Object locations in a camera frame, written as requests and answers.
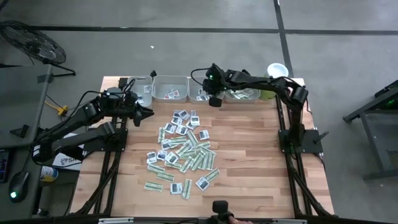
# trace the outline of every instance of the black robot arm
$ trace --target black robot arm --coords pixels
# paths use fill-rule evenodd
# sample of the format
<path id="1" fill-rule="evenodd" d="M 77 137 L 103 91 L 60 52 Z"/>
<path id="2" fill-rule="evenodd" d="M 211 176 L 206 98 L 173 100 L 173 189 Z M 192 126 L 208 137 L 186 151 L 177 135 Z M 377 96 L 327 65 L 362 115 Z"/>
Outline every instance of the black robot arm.
<path id="1" fill-rule="evenodd" d="M 221 100 L 215 97 L 225 90 L 243 90 L 252 88 L 275 92 L 286 104 L 288 112 L 292 115 L 292 125 L 289 129 L 287 141 L 293 146 L 301 146 L 304 135 L 304 125 L 301 123 L 303 106 L 307 100 L 308 90 L 291 79 L 252 77 L 248 72 L 227 70 L 213 64 L 206 72 L 208 79 L 203 81 L 203 90 L 212 97 L 210 106 L 221 106 Z"/>
<path id="2" fill-rule="evenodd" d="M 76 155 L 74 151 L 80 144 L 97 139 L 104 142 L 112 140 L 117 136 L 117 129 L 110 122 L 101 124 L 86 133 L 63 138 L 80 127 L 99 122 L 106 116 L 130 118 L 133 119 L 135 126 L 140 126 L 141 120 L 152 116 L 154 112 L 136 103 L 136 101 L 137 95 L 131 91 L 121 93 L 118 88 L 110 88 L 102 92 L 100 96 L 77 109 L 73 116 L 50 129 L 40 132 L 37 135 L 36 147 L 33 151 L 34 160 L 45 162 L 54 158 L 60 152 L 68 156 Z"/>

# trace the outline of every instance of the gray floor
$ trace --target gray floor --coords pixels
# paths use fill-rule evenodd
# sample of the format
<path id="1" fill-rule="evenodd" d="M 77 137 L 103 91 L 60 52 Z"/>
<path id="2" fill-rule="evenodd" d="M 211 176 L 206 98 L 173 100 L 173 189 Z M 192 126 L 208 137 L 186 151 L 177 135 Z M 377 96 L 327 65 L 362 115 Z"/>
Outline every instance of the gray floor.
<path id="1" fill-rule="evenodd" d="M 280 0 L 280 5 L 288 29 L 398 29 L 395 0 Z M 272 0 L 13 0 L 0 13 L 0 20 L 5 19 L 61 26 L 277 28 Z M 105 75 L 156 70 L 187 76 L 212 62 L 263 75 L 268 64 L 284 61 L 278 34 L 45 33 L 67 52 L 64 66 L 78 73 L 56 79 L 49 90 L 52 98 L 70 106 L 84 91 L 98 90 Z M 398 36 L 288 35 L 287 43 L 295 77 L 304 78 L 310 90 L 315 124 L 330 131 L 322 144 L 335 213 L 398 222 L 398 178 L 362 180 L 377 171 L 376 162 L 362 124 L 341 119 L 397 79 Z M 30 60 L 0 42 L 0 63 L 30 65 Z M 56 122 L 54 112 L 45 108 L 42 126 Z M 50 211 L 63 214 L 67 200 L 53 198 L 47 203 Z"/>

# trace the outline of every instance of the human hand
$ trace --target human hand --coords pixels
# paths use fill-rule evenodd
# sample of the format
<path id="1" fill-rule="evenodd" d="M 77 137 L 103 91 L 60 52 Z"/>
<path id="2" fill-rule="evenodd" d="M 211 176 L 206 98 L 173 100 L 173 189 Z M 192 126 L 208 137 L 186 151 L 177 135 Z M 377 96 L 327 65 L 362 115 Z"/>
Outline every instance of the human hand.
<path id="1" fill-rule="evenodd" d="M 229 224 L 253 224 L 253 222 L 245 222 L 245 221 L 239 221 L 235 219 L 233 216 L 230 216 L 228 218 Z"/>

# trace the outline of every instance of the wooden table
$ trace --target wooden table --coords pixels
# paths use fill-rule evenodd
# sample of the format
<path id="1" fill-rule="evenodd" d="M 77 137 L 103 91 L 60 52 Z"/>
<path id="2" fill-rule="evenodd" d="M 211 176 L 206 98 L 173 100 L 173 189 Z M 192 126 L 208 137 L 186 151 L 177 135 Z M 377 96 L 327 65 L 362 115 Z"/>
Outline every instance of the wooden table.
<path id="1" fill-rule="evenodd" d="M 101 91 L 117 86 L 119 78 L 104 77 Z M 296 79 L 296 82 L 303 84 L 302 79 Z M 275 100 L 259 100 L 251 105 L 223 103 L 220 108 L 191 103 L 153 103 L 153 109 L 155 115 L 142 121 L 140 127 L 134 127 L 132 121 L 127 124 L 129 137 L 119 166 L 112 216 L 209 217 L 213 215 L 211 204 L 214 200 L 227 200 L 235 217 L 294 216 L 285 157 L 279 150 Z M 157 144 L 159 127 L 170 122 L 174 110 L 197 111 L 201 126 L 194 133 L 198 138 L 199 131 L 209 131 L 211 150 L 217 153 L 215 167 L 221 172 L 202 192 L 195 182 L 208 171 L 189 170 L 183 174 L 167 167 L 168 173 L 175 174 L 176 182 L 193 180 L 188 200 L 181 195 L 170 195 L 170 182 L 156 179 L 153 172 L 147 171 L 146 154 L 160 150 Z M 303 123 L 307 129 L 313 128 L 312 116 L 306 110 Z M 167 134 L 166 138 L 175 136 Z M 103 157 L 103 152 L 95 152 L 83 161 L 71 212 L 81 208 L 97 187 Z M 319 158 L 312 154 L 303 154 L 302 158 L 309 189 L 325 209 L 333 213 L 325 171 Z M 144 190 L 147 181 L 163 184 L 163 192 Z M 104 192 L 103 207 L 108 194 L 107 190 Z M 302 192 L 297 192 L 300 208 L 304 211 Z"/>

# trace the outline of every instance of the clear plastic bin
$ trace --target clear plastic bin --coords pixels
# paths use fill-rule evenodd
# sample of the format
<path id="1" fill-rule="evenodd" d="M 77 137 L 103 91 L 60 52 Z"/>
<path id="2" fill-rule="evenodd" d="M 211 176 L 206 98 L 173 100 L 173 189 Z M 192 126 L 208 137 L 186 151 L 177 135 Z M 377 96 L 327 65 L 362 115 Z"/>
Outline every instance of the clear plastic bin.
<path id="1" fill-rule="evenodd" d="M 167 91 L 178 90 L 180 96 L 174 99 L 165 99 Z M 188 78 L 183 76 L 158 75 L 152 84 L 152 96 L 159 103 L 185 103 L 188 96 Z"/>
<path id="2" fill-rule="evenodd" d="M 136 79 L 136 82 L 131 87 L 131 91 L 133 91 L 137 95 L 142 96 L 142 100 L 144 102 L 141 103 L 141 106 L 150 108 L 152 106 L 152 93 L 145 93 L 144 87 L 149 85 L 152 88 L 152 78 L 151 77 L 129 77 L 127 79 L 127 83 L 129 83 L 133 78 Z"/>
<path id="3" fill-rule="evenodd" d="M 195 77 L 195 79 L 203 83 L 207 77 Z M 188 78 L 188 97 L 191 103 L 193 104 L 208 104 L 208 100 L 197 100 L 198 96 L 198 90 L 203 88 L 201 85 L 199 85 L 197 82 L 195 82 L 192 78 Z M 217 98 L 223 99 L 224 98 L 224 92 L 220 93 Z"/>
<path id="4" fill-rule="evenodd" d="M 260 97 L 259 90 L 253 90 L 253 94 L 248 99 L 237 99 L 229 91 L 225 91 L 225 102 L 227 103 L 254 103 Z"/>

